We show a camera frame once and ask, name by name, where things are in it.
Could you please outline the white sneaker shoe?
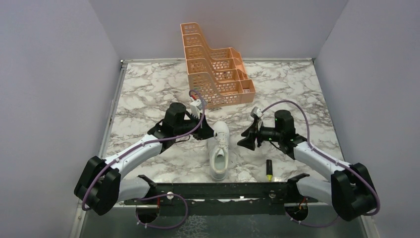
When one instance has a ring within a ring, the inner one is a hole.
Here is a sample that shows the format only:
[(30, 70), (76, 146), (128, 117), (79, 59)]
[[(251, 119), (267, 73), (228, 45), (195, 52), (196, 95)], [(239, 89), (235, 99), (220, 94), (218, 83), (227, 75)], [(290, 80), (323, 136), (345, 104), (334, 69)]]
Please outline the white sneaker shoe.
[(215, 181), (225, 179), (229, 164), (229, 138), (228, 125), (217, 121), (213, 126), (213, 137), (207, 140), (210, 176)]

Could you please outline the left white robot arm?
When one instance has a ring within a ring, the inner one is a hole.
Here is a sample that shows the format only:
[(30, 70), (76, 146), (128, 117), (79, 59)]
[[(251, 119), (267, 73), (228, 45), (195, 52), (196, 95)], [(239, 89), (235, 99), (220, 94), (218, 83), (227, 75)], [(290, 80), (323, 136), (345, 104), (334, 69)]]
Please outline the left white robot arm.
[(192, 136), (196, 140), (213, 137), (214, 130), (206, 121), (205, 103), (196, 99), (190, 111), (182, 103), (171, 103), (164, 118), (146, 135), (127, 149), (104, 159), (90, 158), (74, 188), (74, 195), (82, 201), (84, 211), (106, 214), (117, 202), (138, 198), (151, 203), (156, 191), (152, 181), (144, 178), (123, 182), (123, 178), (146, 160), (153, 158), (175, 144), (176, 140)]

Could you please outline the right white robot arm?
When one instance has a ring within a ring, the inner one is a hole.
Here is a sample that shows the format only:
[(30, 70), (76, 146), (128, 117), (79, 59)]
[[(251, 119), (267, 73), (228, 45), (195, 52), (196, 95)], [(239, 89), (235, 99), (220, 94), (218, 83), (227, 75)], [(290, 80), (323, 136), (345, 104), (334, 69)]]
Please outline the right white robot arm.
[(263, 142), (293, 160), (311, 167), (324, 180), (310, 178), (308, 174), (287, 181), (286, 196), (293, 202), (303, 197), (314, 198), (333, 207), (338, 217), (351, 221), (359, 216), (371, 216), (380, 209), (380, 200), (366, 166), (349, 164), (322, 152), (307, 138), (296, 132), (294, 118), (288, 110), (274, 114), (274, 126), (263, 124), (263, 112), (255, 107), (251, 111), (252, 124), (242, 132), (238, 145), (254, 151)]

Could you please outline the black yellow highlighter marker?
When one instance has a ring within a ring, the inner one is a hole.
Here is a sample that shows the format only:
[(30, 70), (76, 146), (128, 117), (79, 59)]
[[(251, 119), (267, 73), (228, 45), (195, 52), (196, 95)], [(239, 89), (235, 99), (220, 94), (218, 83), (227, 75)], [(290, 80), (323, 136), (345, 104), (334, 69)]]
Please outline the black yellow highlighter marker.
[(269, 182), (272, 181), (272, 177), (273, 177), (273, 167), (272, 167), (272, 160), (271, 159), (267, 159), (266, 160), (266, 177), (267, 180)]

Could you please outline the orange plastic file organizer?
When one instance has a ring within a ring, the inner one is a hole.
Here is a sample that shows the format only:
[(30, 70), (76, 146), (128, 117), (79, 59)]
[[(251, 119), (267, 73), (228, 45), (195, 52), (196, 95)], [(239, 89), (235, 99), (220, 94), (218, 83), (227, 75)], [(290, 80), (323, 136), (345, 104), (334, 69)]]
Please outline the orange plastic file organizer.
[(196, 22), (180, 28), (190, 89), (200, 93), (207, 107), (253, 102), (256, 90), (241, 54), (233, 47), (210, 48)]

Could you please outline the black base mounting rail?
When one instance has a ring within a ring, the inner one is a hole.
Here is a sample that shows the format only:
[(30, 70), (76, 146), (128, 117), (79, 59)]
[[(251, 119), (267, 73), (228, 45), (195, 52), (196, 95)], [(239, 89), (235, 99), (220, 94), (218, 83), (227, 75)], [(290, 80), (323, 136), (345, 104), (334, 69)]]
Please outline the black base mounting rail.
[(287, 182), (155, 183), (143, 197), (126, 199), (140, 212), (161, 216), (284, 215), (315, 199)]

